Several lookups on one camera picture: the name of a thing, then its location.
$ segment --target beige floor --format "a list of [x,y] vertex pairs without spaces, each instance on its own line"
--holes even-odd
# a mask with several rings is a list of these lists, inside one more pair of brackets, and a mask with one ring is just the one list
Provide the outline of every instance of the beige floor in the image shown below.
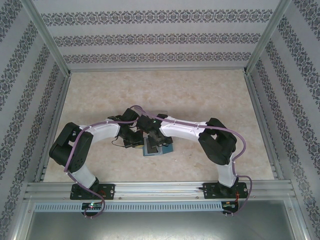
[[[254,180],[274,179],[241,70],[74,73],[57,133],[68,122],[78,125],[100,122],[135,104],[148,111],[167,111],[181,120],[200,122],[218,118],[247,141],[247,151],[236,162],[238,174]],[[174,138],[174,152],[143,157],[141,149],[111,145],[113,139],[93,144],[86,160],[100,181],[218,179],[215,164],[197,142]],[[241,141],[236,147],[236,152],[242,149]],[[44,181],[71,180],[50,159]]]

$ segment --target black cable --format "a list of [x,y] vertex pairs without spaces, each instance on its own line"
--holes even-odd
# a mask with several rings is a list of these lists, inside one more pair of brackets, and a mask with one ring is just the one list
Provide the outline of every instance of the black cable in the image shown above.
[[115,145],[115,146],[117,146],[117,147],[122,147],[122,148],[124,148],[125,146],[120,146],[120,145],[114,144],[114,142],[117,141],[118,138],[119,138],[119,136],[117,136],[117,137],[115,138],[115,140],[111,141],[111,144],[112,144],[112,145]]

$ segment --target patterned wallpaper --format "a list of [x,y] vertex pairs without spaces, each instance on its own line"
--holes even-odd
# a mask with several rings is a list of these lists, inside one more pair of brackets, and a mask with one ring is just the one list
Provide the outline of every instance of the patterned wallpaper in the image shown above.
[[291,2],[251,74],[312,239],[320,239],[319,2]]
[[35,180],[64,76],[18,0],[0,0],[0,240]]
[[279,0],[35,0],[71,70],[245,67]]

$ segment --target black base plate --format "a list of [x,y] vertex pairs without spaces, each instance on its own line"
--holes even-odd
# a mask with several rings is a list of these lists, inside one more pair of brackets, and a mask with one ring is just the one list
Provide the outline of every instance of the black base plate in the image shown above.
[[226,187],[219,182],[206,182],[202,184],[204,199],[246,199],[248,196],[247,184],[245,182],[235,182],[232,187]]
[[[97,193],[105,200],[113,200],[115,195],[114,184],[99,184]],[[78,184],[73,184],[70,193],[71,200],[99,200],[100,198],[84,190]]]

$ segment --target robotic arm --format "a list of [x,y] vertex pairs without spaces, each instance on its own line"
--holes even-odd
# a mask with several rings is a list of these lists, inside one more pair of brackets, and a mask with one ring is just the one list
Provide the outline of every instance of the robotic arm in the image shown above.
[[[133,123],[116,123],[117,121],[128,122],[136,119],[138,119],[136,121],[137,131],[132,130]],[[190,122],[158,114],[157,119],[154,119],[145,115],[139,117],[135,111],[128,108],[123,115],[111,116],[106,119],[105,124],[92,126],[83,132],[67,170],[83,186],[97,192],[99,180],[85,164],[91,144],[106,138],[121,137],[126,148],[141,146],[144,144],[143,132],[145,132],[148,134],[151,147],[166,146],[173,142],[172,137],[199,142],[207,157],[217,166],[218,182],[226,188],[232,188],[237,181],[232,169],[232,157],[237,142],[235,136],[223,130],[199,128],[188,126],[188,124],[226,128],[216,118],[211,118],[208,122]],[[75,142],[85,127],[73,122],[68,123],[51,147],[49,156],[59,165],[65,167],[73,148],[70,142]]]

